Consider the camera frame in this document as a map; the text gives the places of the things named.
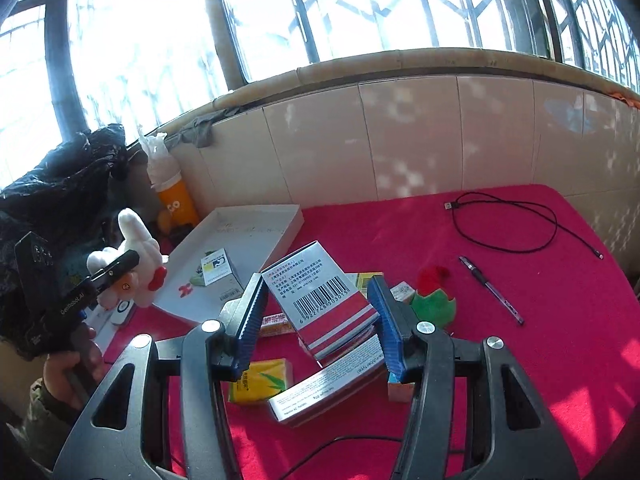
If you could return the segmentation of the person left hand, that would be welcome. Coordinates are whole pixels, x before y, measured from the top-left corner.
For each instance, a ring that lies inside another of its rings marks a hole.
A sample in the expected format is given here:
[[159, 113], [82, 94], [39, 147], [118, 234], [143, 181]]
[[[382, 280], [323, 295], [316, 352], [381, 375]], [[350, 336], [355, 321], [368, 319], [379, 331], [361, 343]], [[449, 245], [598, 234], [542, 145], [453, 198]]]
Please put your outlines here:
[[[93, 380], [98, 384], [105, 375], [103, 354], [98, 345], [93, 341], [96, 331], [87, 325], [82, 326], [89, 338], [88, 357], [89, 370]], [[67, 374], [81, 361], [77, 351], [63, 351], [49, 354], [43, 365], [42, 383], [50, 395], [74, 410], [81, 410], [85, 402], [78, 398], [76, 390], [68, 380]]]

